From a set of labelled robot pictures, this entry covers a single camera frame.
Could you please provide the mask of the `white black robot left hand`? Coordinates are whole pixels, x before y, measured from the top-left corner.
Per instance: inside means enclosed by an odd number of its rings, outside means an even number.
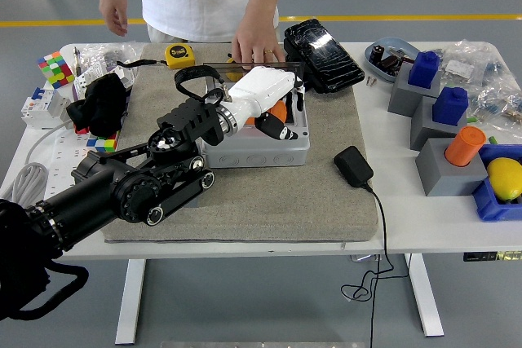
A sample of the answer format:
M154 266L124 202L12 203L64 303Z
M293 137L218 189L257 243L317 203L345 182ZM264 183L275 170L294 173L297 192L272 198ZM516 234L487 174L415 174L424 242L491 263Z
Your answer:
M273 139L297 139L298 135L268 110L287 93L301 92L302 86L302 79L293 72L265 66L252 68L228 91L229 100L222 100L217 107L223 134L236 134L253 118L255 127Z

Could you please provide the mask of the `person's left hand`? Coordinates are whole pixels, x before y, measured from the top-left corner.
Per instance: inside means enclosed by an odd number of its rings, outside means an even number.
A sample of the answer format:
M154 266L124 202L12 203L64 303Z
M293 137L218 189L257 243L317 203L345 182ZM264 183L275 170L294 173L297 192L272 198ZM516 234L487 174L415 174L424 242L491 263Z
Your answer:
M277 41L273 21L245 17L232 40L232 58L243 64L283 62L285 52Z

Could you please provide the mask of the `person's right hand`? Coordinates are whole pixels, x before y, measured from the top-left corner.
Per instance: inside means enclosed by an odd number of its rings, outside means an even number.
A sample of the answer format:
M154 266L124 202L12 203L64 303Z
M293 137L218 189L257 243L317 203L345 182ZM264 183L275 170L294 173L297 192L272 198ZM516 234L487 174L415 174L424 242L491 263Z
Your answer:
M100 0L99 9L108 30L119 37L125 37L127 0Z

